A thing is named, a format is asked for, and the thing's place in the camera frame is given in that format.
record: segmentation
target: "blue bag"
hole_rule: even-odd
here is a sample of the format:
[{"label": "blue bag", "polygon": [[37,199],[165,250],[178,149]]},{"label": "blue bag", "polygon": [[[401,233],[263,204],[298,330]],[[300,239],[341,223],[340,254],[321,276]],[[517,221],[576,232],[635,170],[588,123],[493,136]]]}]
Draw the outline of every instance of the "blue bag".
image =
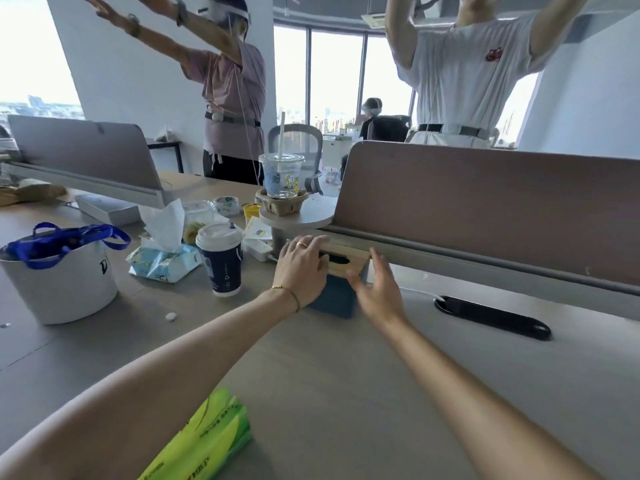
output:
[{"label": "blue bag", "polygon": [[[38,233],[41,229],[53,231]],[[119,239],[122,243],[105,239]],[[32,236],[10,242],[4,247],[4,251],[30,269],[50,269],[74,249],[95,241],[104,241],[111,249],[121,251],[129,247],[131,238],[123,230],[108,224],[60,229],[50,222],[41,222],[33,228]]]}]

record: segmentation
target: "blue box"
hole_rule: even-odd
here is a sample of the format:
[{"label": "blue box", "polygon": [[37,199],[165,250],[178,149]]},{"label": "blue box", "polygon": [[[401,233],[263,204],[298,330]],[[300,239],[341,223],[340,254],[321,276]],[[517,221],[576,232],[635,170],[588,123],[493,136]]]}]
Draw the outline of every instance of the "blue box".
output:
[{"label": "blue box", "polygon": [[355,291],[346,279],[347,269],[352,269],[360,275],[364,283],[369,274],[368,251],[348,248],[338,244],[325,244],[321,248],[322,254],[329,254],[329,275],[326,286],[320,296],[309,305],[319,312],[335,315],[340,318],[353,318],[358,306]]}]

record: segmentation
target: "white t-shirt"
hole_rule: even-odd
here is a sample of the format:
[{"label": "white t-shirt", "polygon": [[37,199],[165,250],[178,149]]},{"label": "white t-shirt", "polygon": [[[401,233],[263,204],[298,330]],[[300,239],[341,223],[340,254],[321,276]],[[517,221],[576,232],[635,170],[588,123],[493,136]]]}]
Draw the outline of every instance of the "white t-shirt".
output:
[{"label": "white t-shirt", "polygon": [[[420,32],[411,69],[396,62],[400,79],[418,93],[418,124],[495,128],[516,82],[544,69],[555,51],[532,64],[529,39],[535,16]],[[488,146],[475,137],[424,132],[412,143]]]}]

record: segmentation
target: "chair backrest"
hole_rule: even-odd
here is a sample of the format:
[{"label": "chair backrest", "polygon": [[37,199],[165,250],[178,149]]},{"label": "chair backrest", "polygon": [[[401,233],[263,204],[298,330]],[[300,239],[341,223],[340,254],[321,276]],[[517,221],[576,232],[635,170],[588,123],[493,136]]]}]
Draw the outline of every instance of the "chair backrest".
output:
[{"label": "chair backrest", "polygon": [[[277,153],[280,144],[280,127],[270,129],[267,136],[267,148],[269,153]],[[284,125],[283,153],[303,155],[305,162],[302,165],[300,182],[308,178],[316,178],[320,170],[322,158],[322,132],[318,128],[309,125],[293,123]]]},{"label": "chair backrest", "polygon": [[411,118],[408,116],[378,116],[369,125],[367,139],[404,143],[410,126]]}]

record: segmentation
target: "yellow-green package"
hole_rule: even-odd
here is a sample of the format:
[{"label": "yellow-green package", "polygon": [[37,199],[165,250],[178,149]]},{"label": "yellow-green package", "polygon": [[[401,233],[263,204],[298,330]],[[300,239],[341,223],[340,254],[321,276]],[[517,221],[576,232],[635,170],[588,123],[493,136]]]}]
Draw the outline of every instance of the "yellow-green package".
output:
[{"label": "yellow-green package", "polygon": [[246,408],[214,391],[138,480],[209,480],[252,437]]}]

